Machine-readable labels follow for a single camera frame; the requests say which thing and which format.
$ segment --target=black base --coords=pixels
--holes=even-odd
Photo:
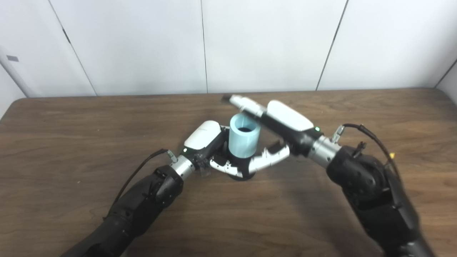
[[[227,174],[231,179],[233,180],[236,180],[236,181],[247,181],[247,180],[250,180],[252,179],[252,177],[255,175],[255,172],[254,173],[251,173],[249,174],[249,176],[247,177],[238,177],[238,176],[233,176],[233,175],[230,175],[230,174]]]

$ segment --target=blue cylinder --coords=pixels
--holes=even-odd
[[[228,149],[238,158],[254,155],[259,142],[260,125],[248,116],[238,113],[230,119]]]

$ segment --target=brown tabletop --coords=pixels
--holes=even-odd
[[[457,108],[436,89],[245,94],[278,99],[331,135],[363,123],[395,152],[426,239],[457,255]],[[219,94],[21,99],[0,121],[1,256],[59,256],[91,233],[131,172],[159,148],[180,150],[204,121],[237,110]],[[277,140],[262,130],[259,148]],[[341,144],[369,139],[347,129]],[[149,162],[133,182],[166,156]],[[340,188],[303,157],[236,182],[213,170],[136,239],[126,256],[380,256]]]

